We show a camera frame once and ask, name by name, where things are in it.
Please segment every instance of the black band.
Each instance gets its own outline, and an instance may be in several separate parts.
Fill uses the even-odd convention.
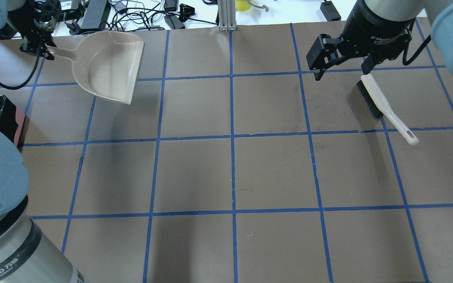
[[[31,231],[22,245],[5,261],[0,263],[0,281],[21,267],[36,251],[41,242],[41,229],[32,222]]]
[[[8,231],[8,229],[17,221],[17,219],[24,213],[28,202],[28,197],[24,197],[24,199],[18,204],[18,206],[12,209],[3,219],[0,221],[0,237],[3,233]]]

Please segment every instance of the yellow object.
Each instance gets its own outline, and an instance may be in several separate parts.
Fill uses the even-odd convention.
[[[235,0],[236,11],[248,11],[250,8],[251,5],[249,5],[246,0]]]

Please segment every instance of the brush handle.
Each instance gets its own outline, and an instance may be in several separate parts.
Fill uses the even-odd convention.
[[[401,136],[405,138],[409,145],[417,145],[419,143],[419,139],[415,136],[415,134],[405,125],[405,123],[403,123],[403,121],[393,111],[384,113],[384,115],[399,131]]]

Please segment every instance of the dustpan handle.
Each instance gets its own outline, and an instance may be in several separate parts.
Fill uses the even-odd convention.
[[[77,56],[76,56],[76,53],[74,52],[74,50],[63,50],[62,48],[48,46],[48,45],[46,46],[46,48],[48,48],[50,53],[54,56],[66,57],[73,61],[77,59]]]

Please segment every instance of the black cable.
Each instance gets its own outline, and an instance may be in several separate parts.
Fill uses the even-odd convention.
[[[407,54],[408,54],[408,45],[405,47],[405,50],[403,50],[403,60],[402,63],[404,66],[410,65],[418,56],[419,54],[426,48],[426,46],[429,44],[431,41],[431,35],[428,35],[426,40],[419,46],[417,51],[413,54],[413,56],[407,61]]]
[[[36,50],[36,62],[34,62],[34,68],[33,68],[32,72],[31,72],[31,75],[29,75],[29,77],[26,79],[26,81],[21,83],[18,86],[7,86],[7,85],[3,84],[2,82],[0,82],[0,86],[2,88],[6,88],[7,90],[18,90],[20,88],[23,88],[23,86],[25,86],[31,80],[31,78],[34,75],[34,72],[36,71],[36,68],[38,67],[39,54],[41,53],[41,45],[42,45],[42,43],[43,42],[40,41],[39,44],[38,44],[38,48]]]

